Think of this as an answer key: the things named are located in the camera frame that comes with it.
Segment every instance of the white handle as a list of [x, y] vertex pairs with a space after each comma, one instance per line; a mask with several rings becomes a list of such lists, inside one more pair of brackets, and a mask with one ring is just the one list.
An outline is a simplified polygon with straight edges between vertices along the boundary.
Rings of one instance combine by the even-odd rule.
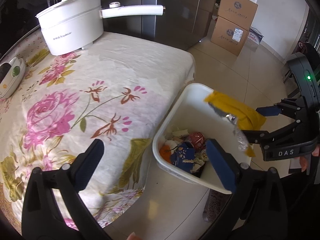
[[101, 18], [131, 15], [163, 15], [162, 5], [132, 5], [101, 10]]

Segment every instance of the blue package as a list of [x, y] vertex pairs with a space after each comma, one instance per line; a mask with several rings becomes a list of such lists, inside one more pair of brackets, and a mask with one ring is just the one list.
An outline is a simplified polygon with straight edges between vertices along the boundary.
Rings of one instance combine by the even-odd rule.
[[191, 174], [196, 151], [186, 142], [182, 143], [174, 154], [170, 156], [171, 163]]

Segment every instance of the white basket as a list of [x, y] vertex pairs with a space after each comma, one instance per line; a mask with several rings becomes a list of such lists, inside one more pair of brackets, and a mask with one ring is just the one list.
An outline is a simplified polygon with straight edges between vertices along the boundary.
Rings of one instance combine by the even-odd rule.
[[210, 162], [206, 163], [201, 177], [197, 178], [168, 163], [159, 153], [165, 139], [173, 131], [188, 129], [189, 133], [201, 132], [206, 139], [216, 139], [238, 163], [245, 162], [250, 165], [251, 158], [238, 149], [238, 141], [233, 135], [233, 125], [218, 117], [208, 103], [204, 102], [206, 96], [212, 92], [211, 88], [199, 83], [188, 85], [156, 133], [152, 150], [158, 166], [168, 173], [186, 182], [200, 184], [224, 194], [231, 194], [231, 191], [226, 190], [222, 185]]

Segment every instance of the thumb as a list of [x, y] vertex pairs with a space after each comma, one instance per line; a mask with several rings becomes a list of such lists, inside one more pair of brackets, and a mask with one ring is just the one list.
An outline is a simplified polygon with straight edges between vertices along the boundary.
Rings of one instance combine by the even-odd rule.
[[142, 239], [141, 239], [140, 237], [137, 237], [136, 234], [135, 234], [134, 232], [132, 232], [132, 233], [128, 236], [127, 240], [142, 240]]

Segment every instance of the finger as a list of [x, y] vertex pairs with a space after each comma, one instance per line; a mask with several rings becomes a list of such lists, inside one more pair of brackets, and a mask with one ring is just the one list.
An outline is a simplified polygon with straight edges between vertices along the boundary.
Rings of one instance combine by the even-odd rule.
[[136, 234], [135, 234], [135, 232], [132, 232], [132, 233], [128, 236], [127, 240], [142, 240], [142, 239], [141, 239], [140, 237], [137, 237]]
[[320, 145], [318, 144], [316, 149], [312, 152], [312, 155], [314, 157], [319, 157], [319, 150], [320, 150]]
[[301, 156], [299, 158], [299, 162], [301, 166], [301, 171], [304, 172], [308, 167], [308, 160], [304, 156]]

